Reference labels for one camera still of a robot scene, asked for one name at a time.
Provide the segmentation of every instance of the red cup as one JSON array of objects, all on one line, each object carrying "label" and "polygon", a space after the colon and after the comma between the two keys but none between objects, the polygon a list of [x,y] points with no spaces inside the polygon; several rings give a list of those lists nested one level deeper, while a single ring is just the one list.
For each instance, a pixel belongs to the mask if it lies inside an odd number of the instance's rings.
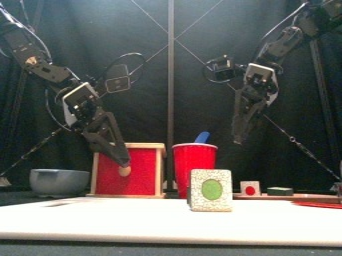
[{"label": "red cup", "polygon": [[176,144],[174,149],[175,176],[179,198],[187,198],[192,169],[214,169],[218,147],[202,143]]}]

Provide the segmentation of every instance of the red box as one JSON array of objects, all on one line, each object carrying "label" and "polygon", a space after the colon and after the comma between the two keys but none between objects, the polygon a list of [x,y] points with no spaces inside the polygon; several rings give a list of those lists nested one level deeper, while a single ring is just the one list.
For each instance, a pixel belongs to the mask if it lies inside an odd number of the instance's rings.
[{"label": "red box", "polygon": [[102,153],[94,155],[91,196],[163,197],[162,143],[126,143],[131,156],[131,173],[119,175],[119,165]]}]

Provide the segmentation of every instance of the green sponge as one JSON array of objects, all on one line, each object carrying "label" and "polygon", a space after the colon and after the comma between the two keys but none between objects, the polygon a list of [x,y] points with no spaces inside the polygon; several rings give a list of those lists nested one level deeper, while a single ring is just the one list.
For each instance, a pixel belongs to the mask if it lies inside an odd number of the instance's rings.
[{"label": "green sponge", "polygon": [[267,188],[269,196],[293,196],[294,190],[291,188],[271,187]]}]

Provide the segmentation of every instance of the black curtain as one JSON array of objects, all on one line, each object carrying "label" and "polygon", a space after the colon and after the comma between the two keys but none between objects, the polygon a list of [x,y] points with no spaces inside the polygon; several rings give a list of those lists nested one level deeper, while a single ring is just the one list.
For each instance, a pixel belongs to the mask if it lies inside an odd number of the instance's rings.
[{"label": "black curtain", "polygon": [[[39,1],[24,3],[32,20]],[[23,20],[19,1],[3,0],[3,4]],[[202,75],[203,63],[223,54],[234,57],[235,63],[247,64],[262,36],[299,5],[299,0],[175,1],[174,144],[191,142],[202,131],[210,131],[208,142],[219,147],[216,168],[232,171],[235,189],[246,180],[259,180],[263,190],[270,186],[293,187],[295,191],[330,189],[333,176],[290,142],[279,128],[339,175],[309,44],[297,49],[283,63],[279,96],[266,111],[277,125],[262,118],[243,146],[234,144],[231,137],[232,88],[238,81],[214,84]],[[168,26],[168,1],[164,0],[44,1],[37,35],[51,50],[53,63],[69,67],[83,81],[98,77],[111,61],[128,52],[142,53],[148,60],[132,89],[103,99],[127,142],[167,143]],[[339,151],[341,35],[329,33],[319,40]],[[0,61],[4,170],[49,136],[57,125],[44,109],[45,82],[28,76],[23,99],[15,103],[21,71],[12,59],[0,56]],[[8,127],[15,107],[20,110],[17,122]],[[53,112],[63,120],[57,106]],[[92,152],[84,139],[67,131],[55,136],[8,173],[15,186],[28,187],[31,168],[91,171]]]}]

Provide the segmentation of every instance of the gray bowl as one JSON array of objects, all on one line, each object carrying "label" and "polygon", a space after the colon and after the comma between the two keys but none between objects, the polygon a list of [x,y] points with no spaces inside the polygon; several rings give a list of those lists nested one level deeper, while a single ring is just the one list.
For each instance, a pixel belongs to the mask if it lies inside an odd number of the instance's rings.
[{"label": "gray bowl", "polygon": [[40,197],[71,197],[80,195],[90,181],[90,173],[76,170],[32,169],[29,185]]}]

